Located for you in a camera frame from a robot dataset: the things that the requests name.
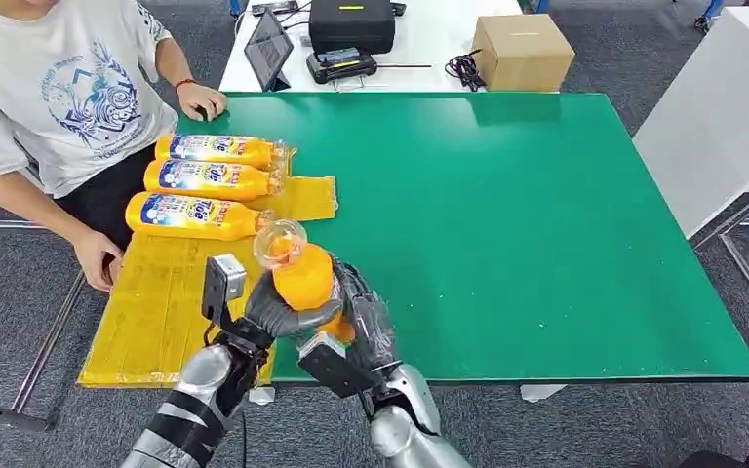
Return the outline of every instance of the black case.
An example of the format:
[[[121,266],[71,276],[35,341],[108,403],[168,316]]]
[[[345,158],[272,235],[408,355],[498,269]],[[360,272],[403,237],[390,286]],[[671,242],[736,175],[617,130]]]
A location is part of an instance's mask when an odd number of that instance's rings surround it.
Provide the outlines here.
[[[308,32],[317,54],[349,47],[385,54],[395,42],[395,16],[389,0],[313,0]]]

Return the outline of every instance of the gray glove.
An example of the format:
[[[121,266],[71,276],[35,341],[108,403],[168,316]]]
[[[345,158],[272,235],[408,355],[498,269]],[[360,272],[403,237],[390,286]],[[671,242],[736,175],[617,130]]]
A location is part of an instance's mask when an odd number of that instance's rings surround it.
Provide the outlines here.
[[[319,308],[297,312],[277,292],[271,272],[266,271],[248,296],[245,318],[277,338],[320,327],[342,306],[341,300],[332,299]]]
[[[345,298],[344,318],[354,328],[352,356],[372,371],[398,361],[389,309],[357,268],[335,260],[335,276]]]

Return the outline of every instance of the cardboard box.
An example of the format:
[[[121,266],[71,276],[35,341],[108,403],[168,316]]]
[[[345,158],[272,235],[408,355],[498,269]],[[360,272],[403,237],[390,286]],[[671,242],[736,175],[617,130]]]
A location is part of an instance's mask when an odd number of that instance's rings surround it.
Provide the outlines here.
[[[479,17],[472,50],[490,91],[558,91],[575,52],[548,15]]]

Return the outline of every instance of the yellow cloth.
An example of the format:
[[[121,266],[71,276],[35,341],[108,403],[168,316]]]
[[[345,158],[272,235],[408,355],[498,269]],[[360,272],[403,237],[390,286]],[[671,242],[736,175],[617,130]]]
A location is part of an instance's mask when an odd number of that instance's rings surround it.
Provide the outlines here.
[[[333,218],[335,179],[290,177],[276,200],[247,205],[272,208],[280,218],[299,221]],[[201,309],[207,258],[231,253],[245,266],[245,293],[228,304],[233,315],[242,315],[262,273],[254,260],[253,241],[253,237],[222,242],[135,234],[78,382],[95,388],[172,386],[185,361],[202,347],[209,324]],[[273,350],[260,373],[260,384],[270,381],[272,367]]]

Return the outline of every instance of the orange bottle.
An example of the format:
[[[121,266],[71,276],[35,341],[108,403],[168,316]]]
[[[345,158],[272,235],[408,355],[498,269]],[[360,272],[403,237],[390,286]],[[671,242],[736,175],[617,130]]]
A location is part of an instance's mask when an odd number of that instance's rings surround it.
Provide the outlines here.
[[[156,140],[154,154],[160,159],[184,159],[210,163],[237,163],[257,169],[284,170],[296,150],[284,141],[251,136],[166,134]]]
[[[151,192],[248,202],[280,191],[279,171],[264,173],[244,164],[164,159],[152,161],[144,172]]]
[[[254,256],[271,270],[277,292],[294,310],[314,309],[339,298],[339,284],[332,258],[320,247],[309,244],[298,223],[277,220],[269,223],[254,240]],[[318,328],[342,343],[354,339],[354,329],[337,314]]]
[[[274,218],[236,202],[141,192],[125,210],[134,232],[164,237],[235,241],[253,236]]]

